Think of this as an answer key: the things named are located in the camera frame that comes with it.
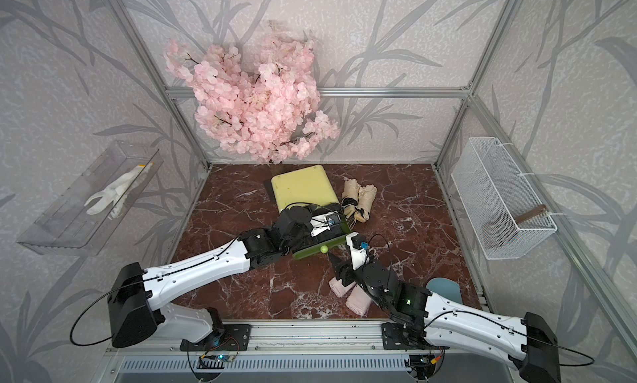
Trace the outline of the pink cherry blossom tree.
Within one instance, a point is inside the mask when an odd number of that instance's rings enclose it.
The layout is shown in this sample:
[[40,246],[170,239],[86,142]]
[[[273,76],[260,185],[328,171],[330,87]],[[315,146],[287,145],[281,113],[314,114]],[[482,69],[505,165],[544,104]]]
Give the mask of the pink cherry blossom tree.
[[340,135],[338,123],[319,107],[312,39],[267,33],[253,73],[242,68],[233,45],[214,44],[196,59],[172,39],[164,61],[169,74],[192,89],[200,129],[225,152],[278,164],[291,157],[302,160],[320,142]]

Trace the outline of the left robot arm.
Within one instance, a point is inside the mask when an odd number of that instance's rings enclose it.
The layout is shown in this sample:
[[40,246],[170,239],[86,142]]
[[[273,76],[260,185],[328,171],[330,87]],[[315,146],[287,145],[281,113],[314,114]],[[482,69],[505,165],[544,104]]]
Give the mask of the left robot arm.
[[335,212],[293,206],[274,225],[244,231],[206,253],[159,267],[124,266],[107,296],[112,346],[134,346],[156,333],[202,341],[219,328],[217,318],[205,309],[176,306],[174,299],[318,245],[338,226]]

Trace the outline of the blue paddle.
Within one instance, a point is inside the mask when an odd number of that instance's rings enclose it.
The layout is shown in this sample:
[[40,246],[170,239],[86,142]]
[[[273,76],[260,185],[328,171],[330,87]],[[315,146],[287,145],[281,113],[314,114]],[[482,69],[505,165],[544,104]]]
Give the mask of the blue paddle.
[[426,288],[432,293],[437,293],[451,302],[463,304],[460,286],[453,280],[447,278],[432,278]]

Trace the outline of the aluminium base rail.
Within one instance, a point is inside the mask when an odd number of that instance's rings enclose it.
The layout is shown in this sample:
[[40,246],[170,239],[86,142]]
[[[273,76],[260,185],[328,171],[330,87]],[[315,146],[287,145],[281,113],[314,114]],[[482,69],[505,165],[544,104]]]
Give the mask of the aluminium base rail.
[[[386,351],[383,349],[381,324],[389,321],[368,319],[344,320],[272,320],[230,321],[227,324],[251,324],[246,351],[254,353],[292,353],[310,355],[314,352],[339,351],[345,354]],[[180,351],[182,338],[157,332],[141,343],[130,346],[132,351]]]

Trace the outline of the beige folded umbrella right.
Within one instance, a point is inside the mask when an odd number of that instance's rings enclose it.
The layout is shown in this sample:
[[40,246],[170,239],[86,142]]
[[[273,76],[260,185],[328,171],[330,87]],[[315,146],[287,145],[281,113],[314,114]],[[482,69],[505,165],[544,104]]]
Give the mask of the beige folded umbrella right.
[[358,189],[358,204],[355,206],[354,213],[356,221],[365,223],[369,220],[377,193],[378,189],[374,185],[367,185]]

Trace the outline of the beige folded umbrella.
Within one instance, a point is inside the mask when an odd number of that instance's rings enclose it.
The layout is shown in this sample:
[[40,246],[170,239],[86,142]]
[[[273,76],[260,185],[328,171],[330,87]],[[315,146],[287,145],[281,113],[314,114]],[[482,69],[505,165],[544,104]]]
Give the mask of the beige folded umbrella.
[[341,205],[349,222],[355,222],[358,212],[360,184],[356,179],[346,178],[344,181]]
[[367,185],[358,189],[358,204],[355,206],[354,213],[356,221],[365,223],[369,220],[377,193],[378,189],[374,185]]

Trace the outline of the clear acrylic wall shelf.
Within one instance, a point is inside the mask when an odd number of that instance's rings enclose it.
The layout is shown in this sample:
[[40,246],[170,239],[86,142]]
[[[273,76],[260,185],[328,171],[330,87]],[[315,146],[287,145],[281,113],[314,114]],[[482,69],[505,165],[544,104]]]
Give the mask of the clear acrylic wall shelf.
[[[86,211],[97,200],[84,206],[96,192],[130,171],[137,165],[150,162],[154,166],[145,180],[133,191],[119,219],[108,218],[110,209],[98,215]],[[28,227],[17,243],[39,255],[95,256],[106,245],[134,202],[162,166],[164,159],[157,147],[114,141],[96,160],[60,195],[56,201]]]

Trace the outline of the pink folded umbrella right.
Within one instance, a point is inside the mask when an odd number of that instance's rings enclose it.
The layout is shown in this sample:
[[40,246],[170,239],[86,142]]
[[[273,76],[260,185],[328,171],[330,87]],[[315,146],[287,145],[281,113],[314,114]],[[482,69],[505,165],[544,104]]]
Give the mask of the pink folded umbrella right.
[[356,315],[365,317],[372,303],[369,295],[361,287],[355,286],[346,301],[346,306]]

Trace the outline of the green pink drawer cabinet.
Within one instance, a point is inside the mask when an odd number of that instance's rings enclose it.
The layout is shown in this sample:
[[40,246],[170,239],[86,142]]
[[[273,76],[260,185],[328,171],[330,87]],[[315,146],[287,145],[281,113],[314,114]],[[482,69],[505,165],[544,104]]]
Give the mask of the green pink drawer cabinet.
[[[348,219],[343,212],[343,207],[322,166],[305,167],[300,170],[275,176],[271,179],[271,185],[280,213],[293,206],[308,207],[312,211],[313,216],[336,212],[345,218],[349,228],[348,234],[352,233]],[[325,253],[331,248],[343,245],[346,242],[346,236],[348,234],[328,234],[328,240],[318,245],[307,249],[286,250],[292,253],[294,259],[301,260],[318,253]]]

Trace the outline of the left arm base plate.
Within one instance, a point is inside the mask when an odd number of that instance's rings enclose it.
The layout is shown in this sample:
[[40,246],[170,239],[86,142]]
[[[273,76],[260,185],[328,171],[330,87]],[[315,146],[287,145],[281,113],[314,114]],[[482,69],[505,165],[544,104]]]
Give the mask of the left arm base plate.
[[251,329],[251,324],[227,324],[222,331],[213,331],[200,342],[191,343],[183,339],[179,349],[182,352],[246,351]]

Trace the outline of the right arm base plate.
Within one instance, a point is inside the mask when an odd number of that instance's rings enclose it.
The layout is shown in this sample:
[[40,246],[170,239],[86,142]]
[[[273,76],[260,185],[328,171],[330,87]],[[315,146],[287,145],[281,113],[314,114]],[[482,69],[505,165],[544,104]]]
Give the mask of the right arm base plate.
[[395,350],[431,350],[433,346],[424,338],[416,336],[404,325],[386,322],[381,324],[383,349]]

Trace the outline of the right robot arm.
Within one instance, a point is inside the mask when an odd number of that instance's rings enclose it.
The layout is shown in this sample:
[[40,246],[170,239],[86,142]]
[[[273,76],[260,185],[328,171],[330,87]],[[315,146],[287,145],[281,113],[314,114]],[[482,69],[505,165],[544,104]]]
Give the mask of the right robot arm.
[[329,254],[335,276],[357,289],[398,328],[396,342],[409,348],[456,348],[500,361],[527,382],[562,379],[557,336],[541,316],[522,318],[487,313],[399,280],[379,260],[354,267]]

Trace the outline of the brown brush in basket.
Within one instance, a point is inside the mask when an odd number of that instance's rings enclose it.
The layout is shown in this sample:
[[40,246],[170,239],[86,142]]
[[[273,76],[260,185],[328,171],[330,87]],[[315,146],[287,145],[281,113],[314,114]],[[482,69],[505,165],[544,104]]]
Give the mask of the brown brush in basket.
[[512,243],[519,232],[519,224],[547,212],[545,205],[538,205],[522,215],[512,217],[509,212],[488,220],[481,226],[484,247],[494,249]]

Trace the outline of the beige folded umbrella left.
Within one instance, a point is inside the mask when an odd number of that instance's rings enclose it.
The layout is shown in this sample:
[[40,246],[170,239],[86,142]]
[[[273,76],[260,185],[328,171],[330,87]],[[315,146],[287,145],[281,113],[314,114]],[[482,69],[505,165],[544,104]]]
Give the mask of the beige folded umbrella left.
[[341,205],[349,222],[355,222],[358,212],[360,184],[356,179],[346,178],[344,181]]

